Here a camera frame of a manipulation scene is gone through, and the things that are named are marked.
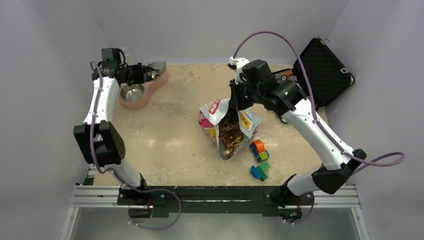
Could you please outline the cat food bag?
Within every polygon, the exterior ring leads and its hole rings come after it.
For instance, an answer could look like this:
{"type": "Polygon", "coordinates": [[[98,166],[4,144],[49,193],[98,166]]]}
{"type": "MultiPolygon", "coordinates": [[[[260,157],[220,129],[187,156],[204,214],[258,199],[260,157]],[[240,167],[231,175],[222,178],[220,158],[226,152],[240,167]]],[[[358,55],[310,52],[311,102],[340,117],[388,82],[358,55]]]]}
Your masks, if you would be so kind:
{"type": "Polygon", "coordinates": [[[199,107],[199,125],[217,146],[222,161],[232,159],[257,133],[262,118],[250,109],[238,110],[229,98],[199,107]]]}

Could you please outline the metal food scoop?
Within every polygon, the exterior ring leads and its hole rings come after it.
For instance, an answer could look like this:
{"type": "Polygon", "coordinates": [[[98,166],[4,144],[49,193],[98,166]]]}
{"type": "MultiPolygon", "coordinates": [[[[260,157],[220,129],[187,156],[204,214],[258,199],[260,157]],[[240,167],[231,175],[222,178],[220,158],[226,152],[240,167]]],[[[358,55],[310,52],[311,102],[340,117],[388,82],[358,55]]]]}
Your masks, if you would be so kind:
{"type": "Polygon", "coordinates": [[[164,75],[164,73],[166,72],[167,64],[166,64],[165,61],[149,62],[147,64],[155,64],[155,67],[156,67],[156,70],[157,70],[156,79],[162,77],[164,75]]]}

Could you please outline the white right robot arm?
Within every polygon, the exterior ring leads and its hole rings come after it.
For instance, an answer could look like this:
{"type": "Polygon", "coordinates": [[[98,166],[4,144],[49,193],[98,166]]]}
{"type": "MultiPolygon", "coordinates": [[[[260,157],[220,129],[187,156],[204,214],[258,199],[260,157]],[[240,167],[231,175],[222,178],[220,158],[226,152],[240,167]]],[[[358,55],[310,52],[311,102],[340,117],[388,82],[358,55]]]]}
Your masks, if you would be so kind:
{"type": "Polygon", "coordinates": [[[322,164],[311,173],[291,176],[280,196],[288,204],[301,195],[321,190],[334,194],[353,175],[367,155],[343,142],[317,114],[302,88],[292,80],[278,80],[266,61],[229,59],[235,71],[230,103],[239,110],[263,105],[293,126],[319,156],[322,164]]]}

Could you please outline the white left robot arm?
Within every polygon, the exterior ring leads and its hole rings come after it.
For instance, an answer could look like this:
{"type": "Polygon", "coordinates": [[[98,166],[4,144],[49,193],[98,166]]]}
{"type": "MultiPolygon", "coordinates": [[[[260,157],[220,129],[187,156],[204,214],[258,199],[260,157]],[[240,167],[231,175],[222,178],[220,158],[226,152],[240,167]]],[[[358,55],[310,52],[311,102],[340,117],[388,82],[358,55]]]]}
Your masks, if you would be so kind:
{"type": "Polygon", "coordinates": [[[130,199],[142,205],[149,199],[146,181],[125,160],[126,147],[112,123],[113,111],[122,84],[152,82],[162,75],[166,64],[129,65],[124,51],[113,47],[103,48],[101,57],[99,62],[90,62],[93,95],[88,114],[82,124],[73,128],[73,135],[85,161],[93,164],[100,174],[113,175],[121,189],[130,190],[130,199]]]}

